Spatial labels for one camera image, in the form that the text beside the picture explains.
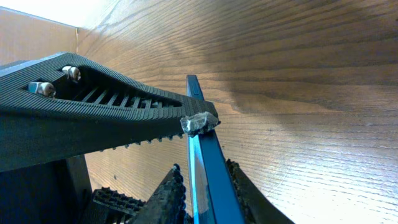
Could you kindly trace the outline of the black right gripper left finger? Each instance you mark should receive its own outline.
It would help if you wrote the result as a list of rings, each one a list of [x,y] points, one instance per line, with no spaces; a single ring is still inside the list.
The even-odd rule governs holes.
[[[186,224],[186,188],[180,166],[174,164],[150,199],[129,223]]]

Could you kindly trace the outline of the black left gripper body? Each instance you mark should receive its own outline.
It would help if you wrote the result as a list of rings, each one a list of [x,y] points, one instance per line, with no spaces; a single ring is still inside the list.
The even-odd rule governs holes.
[[[1,172],[1,223],[79,223],[91,194],[84,155]]]

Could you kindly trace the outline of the blue Galaxy smartphone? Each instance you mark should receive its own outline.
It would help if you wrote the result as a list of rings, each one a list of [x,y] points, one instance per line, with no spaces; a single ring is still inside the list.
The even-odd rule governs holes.
[[[209,112],[190,115],[185,122],[187,159],[194,223],[244,223],[233,182]]]

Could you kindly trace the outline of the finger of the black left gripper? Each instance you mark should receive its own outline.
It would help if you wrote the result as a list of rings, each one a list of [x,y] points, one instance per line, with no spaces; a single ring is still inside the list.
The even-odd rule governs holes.
[[[1,67],[1,170],[172,139],[209,101],[137,82],[70,52]]]
[[[102,187],[94,190],[79,220],[82,224],[134,223],[145,201]]]

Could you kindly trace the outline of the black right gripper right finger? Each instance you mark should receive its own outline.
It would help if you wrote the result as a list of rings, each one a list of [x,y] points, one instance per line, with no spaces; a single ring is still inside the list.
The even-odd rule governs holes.
[[[246,223],[294,224],[252,183],[237,162],[226,161]]]

